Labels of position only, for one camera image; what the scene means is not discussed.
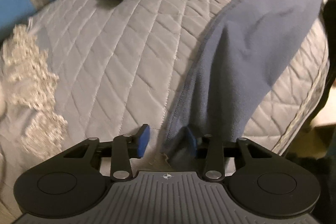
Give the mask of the person's black trouser leg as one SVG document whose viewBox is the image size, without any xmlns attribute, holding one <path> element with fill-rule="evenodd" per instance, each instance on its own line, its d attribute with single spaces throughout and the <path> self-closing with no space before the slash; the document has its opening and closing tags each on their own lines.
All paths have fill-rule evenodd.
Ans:
<svg viewBox="0 0 336 224">
<path fill-rule="evenodd" d="M 314 174 L 323 190 L 335 192 L 335 121 L 313 123 L 325 108 L 330 91 L 335 90 L 335 0 L 327 1 L 322 18 L 327 34 L 330 62 L 325 89 L 317 108 L 290 145 L 286 157 Z"/>
</svg>

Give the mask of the grey-blue fleece sweatpants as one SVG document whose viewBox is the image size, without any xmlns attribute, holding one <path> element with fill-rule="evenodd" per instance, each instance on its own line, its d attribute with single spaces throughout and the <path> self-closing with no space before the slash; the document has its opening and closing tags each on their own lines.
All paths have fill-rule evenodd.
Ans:
<svg viewBox="0 0 336 224">
<path fill-rule="evenodd" d="M 187 126 L 224 141 L 242 136 L 254 111 L 289 65 L 323 0 L 233 0 L 203 32 L 174 101 L 161 152 L 176 169 L 194 169 Z"/>
</svg>

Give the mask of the grey quilted bedspread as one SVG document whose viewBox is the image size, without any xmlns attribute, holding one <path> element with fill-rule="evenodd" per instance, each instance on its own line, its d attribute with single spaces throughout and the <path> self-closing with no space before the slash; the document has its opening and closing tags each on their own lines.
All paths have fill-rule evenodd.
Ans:
<svg viewBox="0 0 336 224">
<path fill-rule="evenodd" d="M 174 101 L 207 29 L 233 0 L 56 0 L 1 47 L 1 223 L 315 223 L 313 174 L 245 133 L 295 134 L 324 86 L 319 15 L 241 137 L 205 181 L 161 152 Z M 143 124 L 133 178 L 110 178 L 112 141 Z"/>
</svg>

